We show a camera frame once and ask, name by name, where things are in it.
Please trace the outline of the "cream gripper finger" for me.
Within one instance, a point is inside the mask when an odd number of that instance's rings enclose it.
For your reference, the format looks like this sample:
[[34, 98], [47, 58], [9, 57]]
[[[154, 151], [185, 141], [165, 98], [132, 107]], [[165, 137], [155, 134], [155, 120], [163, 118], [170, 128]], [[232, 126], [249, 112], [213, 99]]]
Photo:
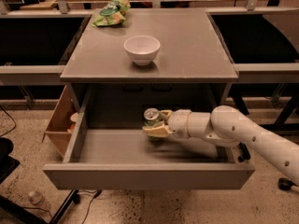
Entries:
[[171, 134], [169, 127], [164, 124], [159, 126], [143, 126], [142, 130], [147, 136], [159, 138], [165, 138]]
[[160, 114], [162, 116], [163, 120], [168, 120], [170, 116], [172, 115], [173, 111], [172, 110], [161, 110]]

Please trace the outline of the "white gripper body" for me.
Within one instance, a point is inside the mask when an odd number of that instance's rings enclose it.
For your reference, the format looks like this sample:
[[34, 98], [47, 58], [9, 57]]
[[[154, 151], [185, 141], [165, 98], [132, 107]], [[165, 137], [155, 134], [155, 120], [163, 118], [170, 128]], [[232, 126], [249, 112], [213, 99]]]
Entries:
[[192, 111], [189, 109], [180, 109], [170, 115], [167, 124], [173, 136], [176, 138], [189, 138], [188, 118], [191, 113]]

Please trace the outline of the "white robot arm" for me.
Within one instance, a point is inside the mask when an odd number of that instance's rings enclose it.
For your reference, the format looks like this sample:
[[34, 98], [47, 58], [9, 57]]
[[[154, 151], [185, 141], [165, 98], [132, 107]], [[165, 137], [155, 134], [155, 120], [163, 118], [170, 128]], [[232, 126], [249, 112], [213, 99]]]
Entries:
[[210, 113], [149, 108], [143, 117], [142, 130], [149, 137], [198, 138], [220, 147], [243, 143], [299, 185], [299, 146], [267, 131], [233, 107], [220, 105]]

